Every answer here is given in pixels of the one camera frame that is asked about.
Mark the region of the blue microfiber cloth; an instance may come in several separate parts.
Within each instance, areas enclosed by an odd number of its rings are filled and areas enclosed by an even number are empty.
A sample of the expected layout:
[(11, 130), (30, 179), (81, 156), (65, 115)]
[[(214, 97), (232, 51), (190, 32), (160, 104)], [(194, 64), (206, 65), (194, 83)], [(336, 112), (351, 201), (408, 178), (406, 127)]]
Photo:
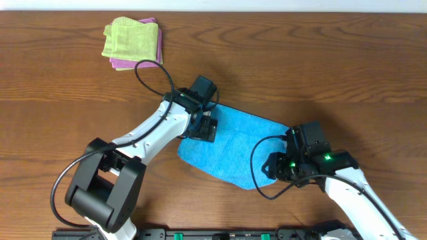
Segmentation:
[(255, 189), (274, 183), (262, 173), (261, 167), (271, 153), (286, 151), (280, 139), (264, 137), (283, 135), (288, 127), (225, 105), (211, 112), (218, 121), (213, 143), (186, 138), (177, 154), (186, 163), (222, 181), (242, 189)]

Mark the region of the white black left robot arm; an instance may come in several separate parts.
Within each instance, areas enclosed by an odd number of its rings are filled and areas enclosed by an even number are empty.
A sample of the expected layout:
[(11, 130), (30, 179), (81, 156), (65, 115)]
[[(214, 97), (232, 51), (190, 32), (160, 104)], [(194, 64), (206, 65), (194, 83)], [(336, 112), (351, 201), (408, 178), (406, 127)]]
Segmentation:
[(210, 116), (216, 87), (166, 93), (156, 111), (128, 134), (108, 143), (94, 139), (65, 194), (65, 202), (86, 218), (102, 239), (134, 239), (131, 222), (150, 161), (176, 137), (212, 142), (218, 122)]

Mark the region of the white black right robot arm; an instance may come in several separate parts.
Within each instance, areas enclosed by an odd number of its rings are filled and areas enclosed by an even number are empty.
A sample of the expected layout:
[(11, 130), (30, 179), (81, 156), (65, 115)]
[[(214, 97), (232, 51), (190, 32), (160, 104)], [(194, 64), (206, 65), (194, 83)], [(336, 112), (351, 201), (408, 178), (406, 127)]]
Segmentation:
[(311, 180), (338, 204), (363, 239), (415, 239), (371, 188), (358, 162), (344, 150), (298, 157), (272, 153), (261, 171), (303, 187)]

